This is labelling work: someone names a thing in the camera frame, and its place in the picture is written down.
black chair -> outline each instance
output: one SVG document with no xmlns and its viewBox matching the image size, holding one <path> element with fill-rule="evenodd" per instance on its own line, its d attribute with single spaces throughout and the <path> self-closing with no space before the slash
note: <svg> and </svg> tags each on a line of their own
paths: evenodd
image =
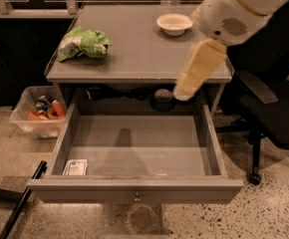
<svg viewBox="0 0 289 239">
<path fill-rule="evenodd" d="M 253 145 L 249 181 L 259 184 L 260 141 L 268 137 L 277 147 L 289 149 L 289 2 L 269 24 L 246 43 L 228 48 L 235 70 L 220 100 L 225 115 L 240 114 L 229 127 L 248 128 Z"/>
</svg>

bowl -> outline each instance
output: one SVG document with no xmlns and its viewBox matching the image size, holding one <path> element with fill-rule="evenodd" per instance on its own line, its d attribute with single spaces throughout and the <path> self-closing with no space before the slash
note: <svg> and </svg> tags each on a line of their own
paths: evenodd
<svg viewBox="0 0 289 239">
<path fill-rule="evenodd" d="M 170 36 L 179 36 L 192 27 L 193 22 L 182 14 L 164 14 L 157 18 L 156 23 Z"/>
</svg>

open drawer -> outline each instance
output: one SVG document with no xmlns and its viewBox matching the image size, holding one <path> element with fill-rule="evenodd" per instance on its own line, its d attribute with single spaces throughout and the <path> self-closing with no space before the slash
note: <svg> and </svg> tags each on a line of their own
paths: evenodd
<svg viewBox="0 0 289 239">
<path fill-rule="evenodd" d="M 86 175 L 62 175 L 68 159 L 86 159 Z M 160 113 L 78 88 L 44 177 L 28 186 L 52 203 L 228 203 L 243 183 L 227 176 L 201 97 Z"/>
</svg>

clear plastic container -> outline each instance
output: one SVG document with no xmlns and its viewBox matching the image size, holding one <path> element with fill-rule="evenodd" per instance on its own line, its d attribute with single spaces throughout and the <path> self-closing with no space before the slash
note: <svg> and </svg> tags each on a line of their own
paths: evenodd
<svg viewBox="0 0 289 239">
<path fill-rule="evenodd" d="M 63 127 L 64 119 L 27 120 L 28 112 L 36 110 L 36 102 L 43 95 L 51 100 L 59 98 L 53 86 L 28 87 L 11 114 L 9 122 L 15 123 L 33 138 L 57 137 Z"/>
</svg>

floor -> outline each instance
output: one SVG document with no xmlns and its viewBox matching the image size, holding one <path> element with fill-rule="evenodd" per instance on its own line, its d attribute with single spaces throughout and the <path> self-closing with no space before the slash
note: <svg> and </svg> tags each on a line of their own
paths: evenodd
<svg viewBox="0 0 289 239">
<path fill-rule="evenodd" d="M 22 192 L 55 140 L 28 137 L 0 108 L 0 188 Z M 222 125 L 234 118 L 215 116 Z M 289 238 L 289 151 L 262 145 L 262 183 L 248 184 L 251 147 L 246 134 L 218 134 L 227 172 L 244 187 L 229 204 L 45 204 L 32 194 L 9 238 Z M 0 232 L 15 203 L 0 201 Z"/>
</svg>

